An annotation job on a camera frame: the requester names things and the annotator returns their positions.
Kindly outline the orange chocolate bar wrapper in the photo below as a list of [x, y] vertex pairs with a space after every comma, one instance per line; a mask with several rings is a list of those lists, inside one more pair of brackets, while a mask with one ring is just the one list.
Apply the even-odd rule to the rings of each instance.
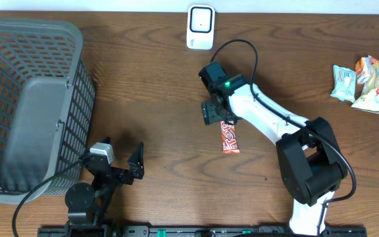
[[227, 154], [239, 153], [240, 149], [236, 139], [236, 130], [233, 124], [220, 122], [222, 152]]

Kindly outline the teal wet wipes pack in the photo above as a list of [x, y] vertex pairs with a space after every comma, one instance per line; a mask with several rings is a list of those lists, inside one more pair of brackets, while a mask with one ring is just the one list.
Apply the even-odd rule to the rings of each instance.
[[334, 89], [330, 94], [331, 97], [338, 98], [340, 101], [355, 102], [356, 73], [355, 71], [333, 66]]

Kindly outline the orange tissue pack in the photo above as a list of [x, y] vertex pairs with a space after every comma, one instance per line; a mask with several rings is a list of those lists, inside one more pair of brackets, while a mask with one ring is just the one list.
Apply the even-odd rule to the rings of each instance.
[[361, 57], [355, 64], [356, 81], [358, 84], [364, 84], [371, 75], [371, 63], [369, 57]]

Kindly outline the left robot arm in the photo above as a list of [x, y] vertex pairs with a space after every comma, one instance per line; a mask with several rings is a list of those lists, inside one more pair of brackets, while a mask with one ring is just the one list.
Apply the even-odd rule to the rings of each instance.
[[87, 149], [80, 158], [82, 166], [93, 175], [92, 183], [79, 182], [65, 195], [68, 207], [66, 236], [121, 236], [114, 223], [105, 219], [117, 188], [133, 184], [144, 176], [143, 149], [140, 142], [127, 161], [128, 169], [113, 167], [115, 160], [111, 139], [106, 137]]

